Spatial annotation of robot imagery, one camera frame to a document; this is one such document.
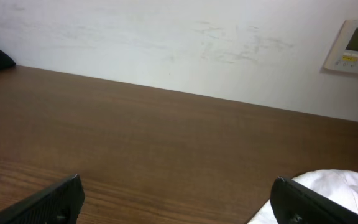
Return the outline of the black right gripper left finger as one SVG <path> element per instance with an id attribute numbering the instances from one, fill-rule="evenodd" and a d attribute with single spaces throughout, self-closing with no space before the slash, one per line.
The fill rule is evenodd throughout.
<path id="1" fill-rule="evenodd" d="M 71 175 L 0 211 L 0 224 L 76 224 L 85 201 L 78 174 Z"/>

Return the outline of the white printed t-shirt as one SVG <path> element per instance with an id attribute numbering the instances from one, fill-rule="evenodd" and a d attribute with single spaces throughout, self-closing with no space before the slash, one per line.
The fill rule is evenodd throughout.
<path id="1" fill-rule="evenodd" d="M 316 170 L 292 178 L 333 202 L 358 214 L 358 173 L 348 170 Z M 250 219 L 249 224 L 278 224 L 270 199 Z"/>

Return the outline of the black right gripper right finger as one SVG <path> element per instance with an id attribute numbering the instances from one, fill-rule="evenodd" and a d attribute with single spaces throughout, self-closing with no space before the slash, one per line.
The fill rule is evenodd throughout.
<path id="1" fill-rule="evenodd" d="M 270 204 L 279 224 L 358 224 L 358 214 L 285 177 L 275 179 Z"/>

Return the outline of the beige wall control panel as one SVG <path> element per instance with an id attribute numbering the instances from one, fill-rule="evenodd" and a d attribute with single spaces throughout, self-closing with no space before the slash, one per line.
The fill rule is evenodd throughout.
<path id="1" fill-rule="evenodd" d="M 358 74 L 358 20 L 344 21 L 323 68 Z"/>

